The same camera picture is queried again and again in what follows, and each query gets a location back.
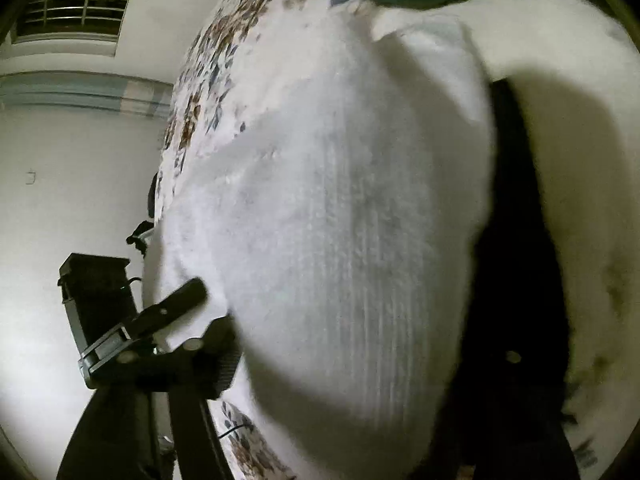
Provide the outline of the grey striped curtain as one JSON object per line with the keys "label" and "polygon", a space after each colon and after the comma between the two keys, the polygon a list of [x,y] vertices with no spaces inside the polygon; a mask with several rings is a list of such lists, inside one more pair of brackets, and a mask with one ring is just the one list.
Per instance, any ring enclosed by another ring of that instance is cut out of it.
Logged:
{"label": "grey striped curtain", "polygon": [[1,76],[1,108],[58,106],[167,118],[172,85],[114,74],[30,72]]}

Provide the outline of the black folded garment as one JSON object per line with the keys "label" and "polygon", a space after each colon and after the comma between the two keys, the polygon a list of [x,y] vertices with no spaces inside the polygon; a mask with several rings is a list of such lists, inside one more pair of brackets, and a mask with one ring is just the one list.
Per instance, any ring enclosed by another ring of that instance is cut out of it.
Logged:
{"label": "black folded garment", "polygon": [[570,322],[525,119],[491,84],[491,211],[476,238],[459,363],[413,479],[576,479],[564,434]]}

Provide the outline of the barred window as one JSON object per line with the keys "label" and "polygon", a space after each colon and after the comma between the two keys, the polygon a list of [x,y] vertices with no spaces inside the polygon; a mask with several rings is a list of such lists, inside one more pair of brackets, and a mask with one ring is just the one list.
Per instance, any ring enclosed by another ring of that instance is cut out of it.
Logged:
{"label": "barred window", "polygon": [[129,0],[27,0],[10,29],[14,41],[118,39]]}

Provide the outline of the floral bed blanket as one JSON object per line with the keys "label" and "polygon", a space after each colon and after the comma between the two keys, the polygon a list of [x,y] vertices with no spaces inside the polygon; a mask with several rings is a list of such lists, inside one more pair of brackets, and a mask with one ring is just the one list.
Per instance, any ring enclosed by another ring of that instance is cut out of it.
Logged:
{"label": "floral bed blanket", "polygon": [[527,127],[570,322],[564,434],[576,479],[605,479],[639,421],[639,52],[588,0],[465,0],[415,11],[371,0],[221,0],[171,100],[156,226],[192,162],[235,139],[267,103],[246,63],[282,25],[334,11],[385,23],[446,16],[468,33],[488,84],[510,81]]}

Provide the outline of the white knit garment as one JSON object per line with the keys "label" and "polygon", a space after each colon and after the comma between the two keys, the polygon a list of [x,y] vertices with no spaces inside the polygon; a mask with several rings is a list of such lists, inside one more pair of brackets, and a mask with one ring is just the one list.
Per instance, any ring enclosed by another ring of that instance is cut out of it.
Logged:
{"label": "white knit garment", "polygon": [[280,26],[246,69],[267,103],[190,165],[143,300],[206,285],[167,349],[232,316],[243,356],[213,418],[234,478],[400,479],[430,446],[488,216],[482,66],[452,18],[334,11]]}

